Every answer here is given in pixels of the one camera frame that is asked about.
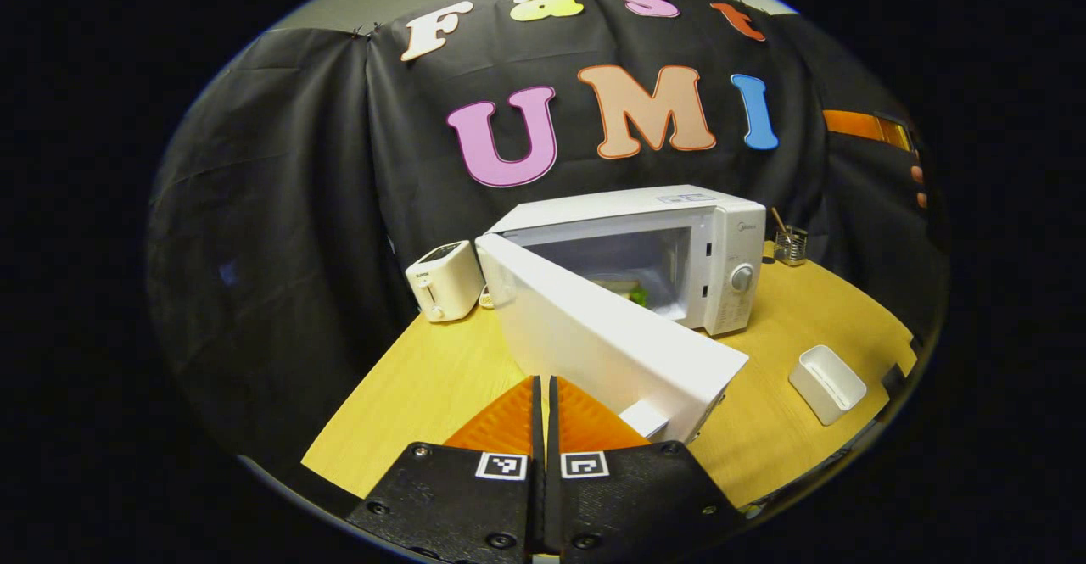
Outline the clear glass cup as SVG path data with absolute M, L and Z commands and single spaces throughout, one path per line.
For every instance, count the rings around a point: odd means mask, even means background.
M 788 266 L 799 266 L 807 262 L 808 231 L 795 226 L 776 229 L 773 240 L 773 259 Z

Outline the black backdrop cloth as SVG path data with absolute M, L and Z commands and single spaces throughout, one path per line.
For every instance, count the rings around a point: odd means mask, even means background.
M 884 114 L 915 154 L 828 131 Z M 933 339 L 948 231 L 906 108 L 798 13 L 742 0 L 437 0 L 367 34 L 261 34 L 206 86 L 148 202 L 171 371 L 285 480 L 417 309 L 404 270 L 517 204 L 692 184 L 776 206 L 809 255 Z

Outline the white microwave oven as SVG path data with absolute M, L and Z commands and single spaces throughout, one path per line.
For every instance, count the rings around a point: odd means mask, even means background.
M 748 354 L 767 211 L 691 185 L 525 202 L 473 240 L 512 358 L 690 443 Z M 598 281 L 641 281 L 648 306 Z

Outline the white toaster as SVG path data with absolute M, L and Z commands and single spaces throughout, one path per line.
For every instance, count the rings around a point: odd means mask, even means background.
M 432 248 L 405 270 L 405 278 L 420 313 L 431 323 L 468 316 L 485 285 L 469 240 Z

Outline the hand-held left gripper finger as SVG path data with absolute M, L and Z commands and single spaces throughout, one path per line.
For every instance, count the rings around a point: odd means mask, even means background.
M 420 564 L 530 564 L 543 455 L 542 385 L 530 376 L 443 443 L 407 444 L 346 521 Z
M 560 376 L 548 405 L 547 544 L 560 564 L 681 564 L 746 526 L 682 441 L 652 443 Z

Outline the lettuce bread sandwich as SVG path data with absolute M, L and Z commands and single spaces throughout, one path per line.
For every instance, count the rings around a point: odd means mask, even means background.
M 593 279 L 593 283 L 610 293 L 616 293 L 633 302 L 633 304 L 648 306 L 648 291 L 641 285 L 641 281 L 598 281 L 598 279 Z

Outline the white rectangular tray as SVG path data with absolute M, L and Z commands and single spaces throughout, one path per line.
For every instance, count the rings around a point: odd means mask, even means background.
M 868 394 L 864 380 L 828 344 L 804 351 L 788 383 L 823 427 L 841 419 Z

